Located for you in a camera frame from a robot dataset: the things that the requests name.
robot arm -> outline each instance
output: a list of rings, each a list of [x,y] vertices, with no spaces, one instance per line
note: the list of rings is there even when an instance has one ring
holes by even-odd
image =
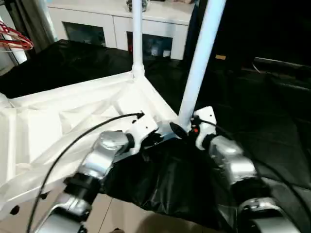
[[[158,125],[149,116],[138,119],[127,132],[105,131],[100,134],[66,188],[34,230],[35,233],[87,233],[83,226],[100,193],[103,181],[117,161],[137,154],[142,141]]]
[[[299,233],[272,197],[270,187],[260,178],[253,162],[243,155],[237,143],[216,135],[212,125],[216,124],[216,120],[212,124],[201,121],[207,116],[213,116],[212,109],[198,110],[194,113],[192,126],[197,128],[197,148],[208,150],[209,160],[214,165],[213,176],[217,181],[214,184],[215,193],[219,194],[225,189],[227,195],[232,195],[233,201],[216,195],[222,217],[233,229],[237,222],[238,232],[242,233]]]

white cabinet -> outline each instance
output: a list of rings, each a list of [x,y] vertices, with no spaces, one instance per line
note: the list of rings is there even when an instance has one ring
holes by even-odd
[[[58,39],[132,49],[132,13],[125,0],[52,0],[49,12]],[[193,4],[151,1],[142,15],[143,52],[183,58]]]
[[[133,23],[131,18],[113,17],[117,48],[130,50]],[[143,20],[143,51],[149,55],[170,56],[181,60],[184,55],[188,27],[185,25]]]
[[[59,8],[49,13],[58,39],[116,48],[112,16]]]

white plastic sheet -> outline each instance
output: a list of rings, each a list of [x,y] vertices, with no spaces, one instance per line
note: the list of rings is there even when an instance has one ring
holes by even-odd
[[[127,72],[9,101],[2,98],[0,220],[16,204],[35,197],[55,158],[92,126],[112,117],[137,112],[149,114],[157,122],[177,118],[145,77],[135,80],[132,77],[133,74]],[[110,122],[84,137],[55,167],[46,191],[75,172],[99,133],[127,131],[134,119],[129,117]]]

floor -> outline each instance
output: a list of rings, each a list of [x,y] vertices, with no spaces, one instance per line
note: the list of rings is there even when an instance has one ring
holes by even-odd
[[[41,201],[35,224],[61,191],[54,190]],[[33,201],[21,204],[17,215],[8,216],[1,221],[0,233],[24,233],[32,204]],[[98,195],[95,199],[86,228],[88,233],[109,233],[116,228],[124,230],[125,233],[216,233],[196,223],[145,211],[134,204],[107,195]]]

wire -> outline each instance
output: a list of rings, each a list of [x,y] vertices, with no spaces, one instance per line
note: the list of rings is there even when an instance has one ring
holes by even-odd
[[[53,168],[55,167],[55,165],[58,163],[58,161],[61,159],[61,157],[75,144],[77,143],[81,138],[83,138],[84,136],[86,136],[87,134],[89,134],[90,132],[94,131],[95,129],[105,125],[105,124],[108,124],[110,123],[111,121],[114,121],[114,120],[118,120],[118,119],[121,119],[121,118],[125,118],[125,117],[133,117],[133,116],[137,116],[138,118],[141,118],[142,116],[144,115],[144,113],[131,113],[131,114],[125,114],[125,115],[122,115],[122,116],[117,116],[117,117],[114,117],[114,118],[111,118],[107,121],[104,121],[98,125],[95,125],[94,127],[90,128],[89,130],[85,131],[83,134],[81,134],[80,136],[78,136],[75,140],[73,140],[60,154],[59,156],[55,159],[55,161],[53,162],[52,166],[50,167],[49,171],[47,172],[44,180],[43,180],[43,183],[40,187],[40,190],[39,190],[39,193],[37,195],[37,197],[35,198],[35,202],[34,202],[34,205],[33,205],[33,208],[31,210],[31,214],[30,214],[30,217],[29,217],[29,220],[28,220],[28,225],[27,225],[27,230],[26,230],[26,233],[31,233],[31,226],[32,226],[32,223],[33,223],[33,220],[34,220],[34,216],[35,216],[35,211],[38,207],[38,204],[39,204],[39,201],[40,201],[40,196],[41,194],[43,193],[43,189],[44,189],[44,186],[46,184],[46,182],[48,181],[48,178],[53,170]]]
[[[216,124],[214,124],[212,122],[206,121],[206,120],[201,120],[200,119],[200,121],[203,122],[203,123],[215,126],[217,129],[219,129],[220,131],[225,133],[230,140],[237,142],[237,140],[235,140],[235,138],[232,136],[232,133],[230,133],[229,131],[225,130],[224,128],[222,128],[222,127],[220,127],[220,126],[218,126],[218,125],[216,125]],[[293,195],[297,198],[297,200],[302,205],[303,209],[305,210],[305,212],[306,212],[306,214],[308,216],[309,222],[311,224],[311,210],[309,209],[307,203],[300,196],[300,194],[294,189],[293,185],[287,179],[285,179],[275,168],[273,168],[270,165],[266,164],[265,162],[260,161],[257,158],[255,158],[255,156],[249,150],[245,150],[245,147],[243,147],[242,145],[239,145],[239,146],[241,146],[242,150],[244,150],[244,151],[246,151],[246,152],[248,152],[250,154],[251,159],[253,161],[256,161],[258,164],[261,164],[262,166],[264,166],[267,169],[269,169],[270,171],[272,171],[290,189],[290,191],[293,193]]]
[[[254,65],[253,62],[252,62],[252,65],[253,65],[254,69],[255,69],[259,74],[261,74],[261,71],[260,71],[259,69],[257,69],[257,67]]]

